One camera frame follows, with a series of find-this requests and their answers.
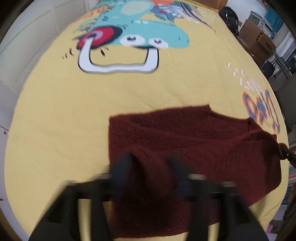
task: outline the blue cartoon figure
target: blue cartoon figure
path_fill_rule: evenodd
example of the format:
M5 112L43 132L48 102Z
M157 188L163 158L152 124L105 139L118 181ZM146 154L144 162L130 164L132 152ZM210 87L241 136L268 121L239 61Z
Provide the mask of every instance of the blue cartoon figure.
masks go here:
M88 33L78 37L77 49L79 67L89 73L143 72L157 69L159 49L186 48L189 46L188 35L172 22L141 20L150 13L154 3L147 0L104 1L97 4L108 5L109 11L95 19ZM93 64L91 49L103 45L124 45L147 50L147 57L142 64Z

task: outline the cartoon mouth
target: cartoon mouth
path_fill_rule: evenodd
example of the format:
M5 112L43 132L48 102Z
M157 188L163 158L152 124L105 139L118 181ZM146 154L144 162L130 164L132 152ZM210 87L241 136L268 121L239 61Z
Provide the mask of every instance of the cartoon mouth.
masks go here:
M159 53L156 48L147 48L147 56L142 64L93 64L90 59L90 50L95 36L90 36L84 41L78 57L78 66L87 73L114 73L114 72L144 72L155 71L159 63Z

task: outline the pink object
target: pink object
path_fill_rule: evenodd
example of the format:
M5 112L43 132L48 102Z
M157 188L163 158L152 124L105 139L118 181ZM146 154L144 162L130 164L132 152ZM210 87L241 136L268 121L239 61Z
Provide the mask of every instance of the pink object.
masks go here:
M290 176L289 176L289 179L290 179L290 178L293 178L293 177L296 177L296 174L292 174L292 175L290 175Z
M272 231L273 226L271 224L268 225L266 233L270 233Z

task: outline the white wall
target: white wall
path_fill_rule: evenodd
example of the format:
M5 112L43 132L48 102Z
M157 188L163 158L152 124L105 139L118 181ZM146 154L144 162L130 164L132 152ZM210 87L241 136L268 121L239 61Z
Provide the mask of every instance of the white wall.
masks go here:
M0 127L9 130L16 103L17 96L0 80Z
M266 8L257 0L228 0L226 6L231 7L235 11L239 21L243 24L249 18L251 11L263 17L267 12Z
M99 0L88 0L88 2L89 8L92 9L99 2Z
M35 0L0 44L0 78L16 94L38 58L68 24L85 13L83 0Z

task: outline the bed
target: bed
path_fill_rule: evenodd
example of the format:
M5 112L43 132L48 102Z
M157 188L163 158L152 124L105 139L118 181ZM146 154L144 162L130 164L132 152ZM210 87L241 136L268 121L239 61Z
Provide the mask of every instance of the bed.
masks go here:
M106 171L110 116L205 104L251 117L288 144L269 83L216 10L193 1L100 2L52 43L20 95L4 170L14 215L30 235L61 185ZM286 192L287 161L281 171L280 186L251 207L265 229ZM83 240L89 205L81 203Z

